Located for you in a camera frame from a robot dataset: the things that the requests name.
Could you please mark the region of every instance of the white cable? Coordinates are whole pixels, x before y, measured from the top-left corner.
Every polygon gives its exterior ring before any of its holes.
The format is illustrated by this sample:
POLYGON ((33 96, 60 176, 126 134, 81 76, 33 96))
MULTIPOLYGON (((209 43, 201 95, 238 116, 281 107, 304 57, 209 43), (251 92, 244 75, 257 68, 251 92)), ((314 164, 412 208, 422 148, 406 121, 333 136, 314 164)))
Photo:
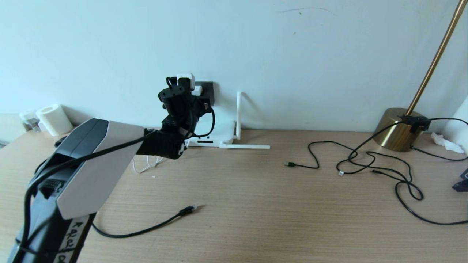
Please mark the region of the white cable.
POLYGON ((156 166, 158 166, 158 164, 160 164, 160 163, 162 162, 163 159, 164 159, 164 158, 158 156, 158 158, 156 158, 156 162, 150 164, 150 163, 149 163, 149 155, 147 155, 147 156, 146 156, 146 164, 147 164, 148 166, 146 166, 143 170, 138 171, 138 170, 136 169, 136 167, 135 167, 135 160, 134 160, 134 158, 133 158, 133 159, 132 159, 133 170, 135 171, 135 173, 141 174, 141 173, 145 172, 146 170, 148 170, 148 169, 150 169, 150 168, 152 168, 152 167, 155 167, 155 168, 156 168, 156 166))

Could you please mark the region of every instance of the cable clip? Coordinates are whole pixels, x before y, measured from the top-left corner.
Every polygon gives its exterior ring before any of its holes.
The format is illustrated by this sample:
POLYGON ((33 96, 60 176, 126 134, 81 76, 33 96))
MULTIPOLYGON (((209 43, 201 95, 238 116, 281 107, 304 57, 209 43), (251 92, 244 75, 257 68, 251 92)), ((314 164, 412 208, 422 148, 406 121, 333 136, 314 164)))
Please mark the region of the cable clip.
POLYGON ((424 116, 399 116, 403 123, 411 125, 411 133, 416 133, 419 127, 422 128, 422 131, 427 131, 429 125, 431 125, 431 120, 424 116))

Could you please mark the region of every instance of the cable connector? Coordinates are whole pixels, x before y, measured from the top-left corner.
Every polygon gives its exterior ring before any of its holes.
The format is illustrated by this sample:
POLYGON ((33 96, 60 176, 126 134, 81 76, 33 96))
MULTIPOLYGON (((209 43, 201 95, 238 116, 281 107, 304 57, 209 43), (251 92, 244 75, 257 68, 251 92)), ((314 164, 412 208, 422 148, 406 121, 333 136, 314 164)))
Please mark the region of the cable connector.
POLYGON ((187 214, 191 214, 193 211, 195 211, 196 209, 198 208, 197 205, 191 205, 191 206, 187 206, 185 207, 184 209, 180 210, 179 211, 179 216, 184 216, 184 215, 187 215, 187 214))
POLYGON ((291 162, 291 161, 285 161, 285 165, 286 165, 286 166, 289 166, 289 167, 294 167, 294 166, 296 166, 296 164, 293 163, 293 162, 291 162))

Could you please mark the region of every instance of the white wall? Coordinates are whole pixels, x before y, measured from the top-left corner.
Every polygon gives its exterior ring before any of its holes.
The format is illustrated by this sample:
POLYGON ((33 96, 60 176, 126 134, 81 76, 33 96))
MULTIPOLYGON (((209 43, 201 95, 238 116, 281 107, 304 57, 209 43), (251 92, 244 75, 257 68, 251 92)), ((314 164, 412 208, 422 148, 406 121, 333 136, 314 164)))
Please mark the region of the white wall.
MULTIPOLYGON (((452 118, 468 122, 468 96, 452 118)), ((452 142, 461 145, 463 150, 468 154, 468 125, 461 121, 449 121, 442 130, 442 134, 452 142)))
MULTIPOLYGON (((164 78, 192 72, 219 84, 219 120, 235 119, 241 89, 245 127, 373 131, 385 109, 409 105, 456 4, 4 0, 0 113, 61 103, 74 122, 158 126, 164 78)), ((467 96, 466 13, 416 108, 428 117, 467 96)))

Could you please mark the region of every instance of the white stand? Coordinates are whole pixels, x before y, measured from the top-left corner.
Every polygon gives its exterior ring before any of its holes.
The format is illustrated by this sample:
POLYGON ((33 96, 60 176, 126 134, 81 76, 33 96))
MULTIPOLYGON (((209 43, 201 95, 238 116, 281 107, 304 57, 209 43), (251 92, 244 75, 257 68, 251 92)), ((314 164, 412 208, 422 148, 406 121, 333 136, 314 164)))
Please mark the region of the white stand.
MULTIPOLYGON (((233 144, 234 139, 241 139, 241 101, 242 92, 237 93, 237 115, 236 122, 219 123, 215 125, 213 132, 206 137, 192 137, 185 140, 188 146, 199 147, 219 147, 219 148, 232 148, 232 149, 270 149, 269 145, 255 145, 255 144, 233 144)), ((198 123, 196 133, 206 132, 211 128, 211 123, 198 123)))

